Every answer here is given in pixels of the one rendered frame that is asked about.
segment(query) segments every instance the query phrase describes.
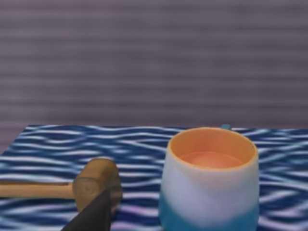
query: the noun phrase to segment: blue mug base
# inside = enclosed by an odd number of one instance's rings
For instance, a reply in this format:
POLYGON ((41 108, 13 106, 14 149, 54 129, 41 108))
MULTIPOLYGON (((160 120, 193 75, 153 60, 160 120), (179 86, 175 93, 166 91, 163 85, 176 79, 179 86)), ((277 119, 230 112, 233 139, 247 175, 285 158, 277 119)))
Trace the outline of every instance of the blue mug base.
POLYGON ((197 227, 186 222, 168 205, 160 193, 158 213, 164 231, 255 231, 259 217, 259 204, 256 204, 246 214, 232 219, 219 226, 197 227))

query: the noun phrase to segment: wooden hammer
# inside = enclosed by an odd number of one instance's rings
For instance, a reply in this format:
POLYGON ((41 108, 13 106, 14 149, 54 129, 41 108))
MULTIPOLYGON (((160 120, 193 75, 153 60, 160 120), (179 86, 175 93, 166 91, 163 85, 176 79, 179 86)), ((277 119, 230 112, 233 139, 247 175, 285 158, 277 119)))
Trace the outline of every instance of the wooden hammer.
POLYGON ((115 163, 102 158, 90 160, 72 183, 0 181, 0 197, 75 199, 79 212, 104 190, 114 213, 123 195, 120 176, 115 163))

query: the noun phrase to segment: black object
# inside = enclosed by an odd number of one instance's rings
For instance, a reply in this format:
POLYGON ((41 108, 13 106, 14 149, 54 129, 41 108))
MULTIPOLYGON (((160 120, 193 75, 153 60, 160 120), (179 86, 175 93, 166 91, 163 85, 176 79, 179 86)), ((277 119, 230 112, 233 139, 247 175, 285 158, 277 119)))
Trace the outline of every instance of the black object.
POLYGON ((104 190, 61 231, 110 231, 110 190, 104 190))

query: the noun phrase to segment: blue patterned surface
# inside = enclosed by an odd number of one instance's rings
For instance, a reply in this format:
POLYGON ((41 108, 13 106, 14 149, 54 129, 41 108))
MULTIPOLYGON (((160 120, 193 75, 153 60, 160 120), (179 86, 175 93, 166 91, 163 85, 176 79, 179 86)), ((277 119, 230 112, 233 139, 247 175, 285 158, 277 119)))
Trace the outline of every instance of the blue patterned surface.
MULTIPOLYGON (((112 231, 161 231, 157 205, 168 140, 183 128, 29 126, 0 156, 0 180, 71 181, 94 157, 120 170, 124 199, 112 231)), ((308 130, 235 129, 259 149, 258 231, 308 231, 308 130)), ((0 231, 58 231, 73 200, 0 199, 0 231)))

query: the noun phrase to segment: mug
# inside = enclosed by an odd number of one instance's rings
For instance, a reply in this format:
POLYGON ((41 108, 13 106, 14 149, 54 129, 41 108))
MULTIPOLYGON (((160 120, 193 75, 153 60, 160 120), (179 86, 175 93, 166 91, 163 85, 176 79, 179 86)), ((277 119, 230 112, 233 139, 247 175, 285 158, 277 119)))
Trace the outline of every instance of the mug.
POLYGON ((164 231, 255 231, 258 152, 245 136, 193 128, 168 143, 159 197, 164 231))

